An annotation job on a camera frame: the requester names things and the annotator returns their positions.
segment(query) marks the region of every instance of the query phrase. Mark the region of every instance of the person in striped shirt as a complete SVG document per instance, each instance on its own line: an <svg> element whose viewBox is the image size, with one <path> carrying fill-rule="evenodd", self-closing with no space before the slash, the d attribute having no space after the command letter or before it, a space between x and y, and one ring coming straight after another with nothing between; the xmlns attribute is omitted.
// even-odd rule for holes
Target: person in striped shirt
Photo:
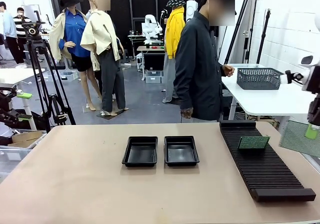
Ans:
<svg viewBox="0 0 320 224"><path fill-rule="evenodd" d="M16 27L16 35L18 37L18 46L23 58L26 59L26 54L24 53L24 44L27 43L27 36L25 29L22 27L23 20L26 23L30 23L31 20L25 16L25 10L22 7L18 7L16 10L17 16L13 18Z"/></svg>

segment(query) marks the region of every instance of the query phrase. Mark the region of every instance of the ribbed black rack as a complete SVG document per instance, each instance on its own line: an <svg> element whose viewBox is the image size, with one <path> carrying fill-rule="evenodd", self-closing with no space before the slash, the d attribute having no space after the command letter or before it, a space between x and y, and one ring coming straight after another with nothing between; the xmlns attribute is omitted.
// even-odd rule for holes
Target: ribbed black rack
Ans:
<svg viewBox="0 0 320 224"><path fill-rule="evenodd" d="M255 121L220 122L220 130L252 198L257 202L314 201L274 149L238 149L241 137L261 136Z"/></svg>

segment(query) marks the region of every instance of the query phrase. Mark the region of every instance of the tripod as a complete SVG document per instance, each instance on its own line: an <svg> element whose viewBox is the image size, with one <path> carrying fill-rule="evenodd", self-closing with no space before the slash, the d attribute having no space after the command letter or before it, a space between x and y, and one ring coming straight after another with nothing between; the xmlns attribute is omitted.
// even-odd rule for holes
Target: tripod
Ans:
<svg viewBox="0 0 320 224"><path fill-rule="evenodd" d="M49 121L51 116L53 117L54 123L57 124L58 126L62 126L66 124L67 116L69 117L72 125L75 125L76 122L72 114L72 110L70 108L63 83L59 76L57 65L52 55L50 45L47 40L42 39L41 36L39 35L38 28L41 24L42 22L40 21L37 21L35 23L25 22L22 24L22 26L25 32L27 33L27 49L29 51L33 74L36 80L35 83L39 93L39 98L40 98L40 103L42 108L42 117L45 119L46 132L48 133L51 130L50 121ZM41 67L37 57L37 51L39 52L39 54L44 54L46 62L48 63L48 67L51 72L53 84L55 87L55 92L56 92L55 94L49 94L48 92L47 84L46 84L44 75L41 71ZM53 69L55 70L66 105L64 104L64 101L62 99L62 95L59 90L58 83L55 78L55 73ZM38 73L39 73L39 77L40 77L39 81L37 78L36 70L38 70Z"/></svg>

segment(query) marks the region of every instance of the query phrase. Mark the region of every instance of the dark gray trousers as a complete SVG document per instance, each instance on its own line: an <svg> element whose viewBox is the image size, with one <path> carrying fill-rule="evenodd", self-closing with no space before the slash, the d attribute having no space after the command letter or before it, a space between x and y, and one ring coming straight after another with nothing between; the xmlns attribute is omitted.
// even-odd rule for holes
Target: dark gray trousers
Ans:
<svg viewBox="0 0 320 224"><path fill-rule="evenodd" d="M120 61L115 61L112 50L105 50L98 56L102 79L102 110L112 112L112 93L115 92L119 109L126 107L125 79Z"/></svg>

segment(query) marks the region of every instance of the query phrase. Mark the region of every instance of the gray pants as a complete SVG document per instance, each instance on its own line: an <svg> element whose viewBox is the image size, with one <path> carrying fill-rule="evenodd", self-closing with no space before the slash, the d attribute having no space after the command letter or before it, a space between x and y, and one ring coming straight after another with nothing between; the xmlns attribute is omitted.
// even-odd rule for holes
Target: gray pants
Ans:
<svg viewBox="0 0 320 224"><path fill-rule="evenodd" d="M112 48L105 50L98 56L101 69L102 79L102 110L112 112L113 101L112 93L115 92L118 108L126 107L125 96L125 79L120 62L115 61L115 56Z"/></svg>
<svg viewBox="0 0 320 224"><path fill-rule="evenodd" d="M176 59L169 59L167 53L164 54L163 75L165 78L165 101L171 102L176 79Z"/></svg>

